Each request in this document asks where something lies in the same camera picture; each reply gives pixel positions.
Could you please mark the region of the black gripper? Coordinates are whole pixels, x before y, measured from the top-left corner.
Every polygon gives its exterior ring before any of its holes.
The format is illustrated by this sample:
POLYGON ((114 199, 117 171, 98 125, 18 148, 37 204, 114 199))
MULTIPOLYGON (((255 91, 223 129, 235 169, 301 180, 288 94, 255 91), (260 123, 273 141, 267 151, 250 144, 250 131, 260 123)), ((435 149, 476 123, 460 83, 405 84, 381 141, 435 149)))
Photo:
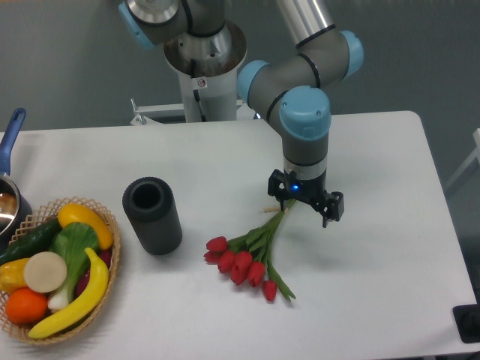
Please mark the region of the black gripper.
POLYGON ((284 174, 275 169, 268 178, 267 191, 270 197, 279 202, 281 211, 285 210, 285 197, 287 200, 295 199, 314 206, 315 211, 322 215, 323 228, 332 221, 338 222, 344 213, 344 194, 340 191, 326 191, 325 173, 302 180, 295 172, 285 173, 284 178, 284 174))

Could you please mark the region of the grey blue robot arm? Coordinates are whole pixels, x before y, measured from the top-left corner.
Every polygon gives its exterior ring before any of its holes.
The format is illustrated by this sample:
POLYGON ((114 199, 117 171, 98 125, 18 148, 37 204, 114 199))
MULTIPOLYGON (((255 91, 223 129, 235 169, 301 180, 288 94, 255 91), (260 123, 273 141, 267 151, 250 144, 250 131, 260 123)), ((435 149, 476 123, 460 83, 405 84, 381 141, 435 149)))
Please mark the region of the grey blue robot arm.
POLYGON ((270 175, 268 194, 308 204, 324 224, 339 221, 344 196, 326 190, 332 117, 324 88, 362 66, 362 43, 336 28, 322 1, 277 6, 297 50, 279 65, 245 61, 245 35, 223 1, 122 1, 118 10, 141 47, 163 47, 187 122, 234 120, 244 101, 282 139, 283 167, 270 175))

